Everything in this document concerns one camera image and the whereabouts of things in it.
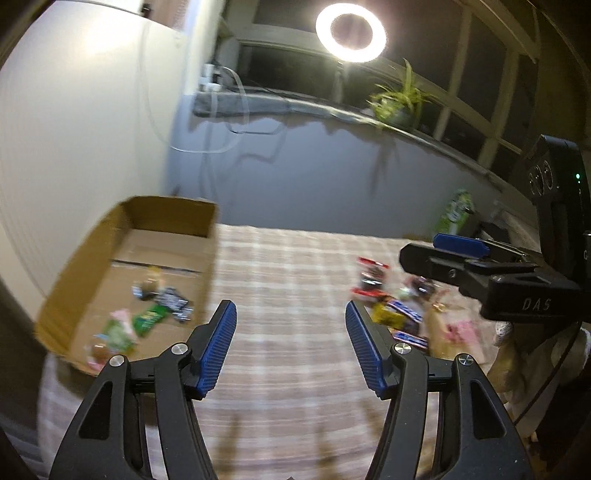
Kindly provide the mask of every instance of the plant pot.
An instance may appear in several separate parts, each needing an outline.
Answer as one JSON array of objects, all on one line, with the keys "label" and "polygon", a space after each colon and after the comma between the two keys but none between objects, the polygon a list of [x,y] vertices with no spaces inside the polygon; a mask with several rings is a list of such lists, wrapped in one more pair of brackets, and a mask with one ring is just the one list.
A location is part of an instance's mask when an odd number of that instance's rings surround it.
[{"label": "plant pot", "polygon": [[374,108],[375,117],[385,124],[401,130],[411,130],[415,116],[405,105],[393,100],[384,99],[380,108]]}]

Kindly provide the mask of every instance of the white cable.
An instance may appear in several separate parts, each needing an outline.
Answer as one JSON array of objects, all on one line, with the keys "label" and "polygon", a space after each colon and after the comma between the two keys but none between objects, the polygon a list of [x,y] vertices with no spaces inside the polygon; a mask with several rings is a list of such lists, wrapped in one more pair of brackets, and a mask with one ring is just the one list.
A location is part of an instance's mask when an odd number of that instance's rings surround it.
[{"label": "white cable", "polygon": [[[140,90],[142,91],[142,96],[144,97],[144,106],[146,108],[146,112],[148,114],[148,119],[150,120],[150,125],[152,127],[152,131],[154,132],[154,135],[156,135],[156,137],[163,143],[165,144],[168,148],[171,148],[174,151],[177,152],[183,152],[183,153],[192,153],[192,154],[220,154],[220,153],[225,153],[231,149],[233,149],[235,146],[238,145],[238,143],[240,142],[240,140],[242,139],[241,135],[243,134],[243,132],[234,132],[237,136],[234,138],[234,140],[232,142],[230,142],[228,145],[226,145],[223,148],[220,148],[218,150],[184,150],[182,148],[177,148],[177,147],[173,147],[170,142],[168,140],[166,140],[158,131],[158,127],[156,126],[156,123],[154,121],[154,116],[152,115],[152,109],[150,107],[150,96],[149,96],[149,87],[148,87],[148,75],[145,71],[145,44],[147,42],[147,33],[148,30],[150,29],[150,24],[151,24],[151,20],[146,20],[146,24],[144,25],[144,29],[142,30],[142,38],[141,38],[141,42],[139,44],[139,58],[138,58],[138,64],[139,64],[139,80],[140,80]],[[189,44],[187,43],[187,48],[185,48],[185,55],[184,58],[187,58],[187,52],[189,50]],[[236,84],[238,85],[238,90],[241,94],[241,98],[242,98],[242,108],[244,110],[243,112],[243,128],[246,128],[246,126],[248,125],[249,122],[249,117],[250,117],[250,111],[248,109],[248,98],[246,97],[246,90],[244,89],[244,85],[242,84],[242,81],[240,80],[240,77],[238,76],[238,74],[236,72],[234,72],[234,70],[228,68],[228,67],[224,67],[224,66],[220,66],[220,68],[228,71],[233,77],[234,80],[236,82]],[[213,108],[213,99],[215,98],[215,110]],[[212,119],[214,115],[217,115],[217,93],[215,93],[214,91],[212,91],[212,111],[210,113],[209,118]]]}]

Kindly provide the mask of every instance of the metal screw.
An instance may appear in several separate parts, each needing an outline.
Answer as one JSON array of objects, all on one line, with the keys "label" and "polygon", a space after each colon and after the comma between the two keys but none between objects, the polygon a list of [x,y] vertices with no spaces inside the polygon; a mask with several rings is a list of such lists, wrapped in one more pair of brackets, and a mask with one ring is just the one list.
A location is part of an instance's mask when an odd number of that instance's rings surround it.
[{"label": "metal screw", "polygon": [[407,343],[398,342],[396,345],[394,345],[394,350],[396,350],[400,355],[406,355],[407,353],[410,353],[412,348]]},{"label": "metal screw", "polygon": [[123,362],[125,362],[125,358],[123,355],[115,355],[111,357],[111,360],[109,360],[109,365],[112,367],[118,367],[120,365],[123,365]]},{"label": "metal screw", "polygon": [[474,363],[474,359],[472,358],[472,356],[468,355],[467,353],[461,353],[457,359],[462,365],[466,367]]},{"label": "metal screw", "polygon": [[177,343],[176,345],[173,345],[173,347],[170,350],[175,355],[182,355],[187,350],[189,350],[189,347],[185,343]]}]

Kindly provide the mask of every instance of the table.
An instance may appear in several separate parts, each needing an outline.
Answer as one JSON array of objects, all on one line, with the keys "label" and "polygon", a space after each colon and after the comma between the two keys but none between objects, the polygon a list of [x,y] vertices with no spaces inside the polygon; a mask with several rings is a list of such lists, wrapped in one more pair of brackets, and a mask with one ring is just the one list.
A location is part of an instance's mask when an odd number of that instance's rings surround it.
[{"label": "table", "polygon": [[[361,373],[345,328],[345,305],[358,282],[356,257],[404,272],[403,239],[219,225],[219,252],[208,317],[222,299],[238,326],[217,387],[194,402],[220,480],[353,480],[365,477],[388,403]],[[494,324],[462,297],[480,334]],[[485,347],[490,361],[494,347]],[[38,401],[41,453],[49,467],[92,379],[48,355]],[[152,398],[145,398],[147,439],[156,479],[166,478]],[[419,471],[432,461],[437,394],[430,394]]]}]

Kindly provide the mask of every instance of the potted plant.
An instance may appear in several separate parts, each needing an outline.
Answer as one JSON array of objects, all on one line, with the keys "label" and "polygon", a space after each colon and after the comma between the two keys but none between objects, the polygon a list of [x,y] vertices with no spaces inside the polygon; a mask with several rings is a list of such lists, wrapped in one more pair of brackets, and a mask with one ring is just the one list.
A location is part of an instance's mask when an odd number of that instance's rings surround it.
[{"label": "potted plant", "polygon": [[401,90],[394,90],[389,86],[376,84],[383,92],[370,95],[369,106],[375,117],[381,122],[401,129],[416,128],[421,119],[423,103],[428,102],[433,95],[424,93],[414,86],[413,68],[407,59],[406,75]]}]

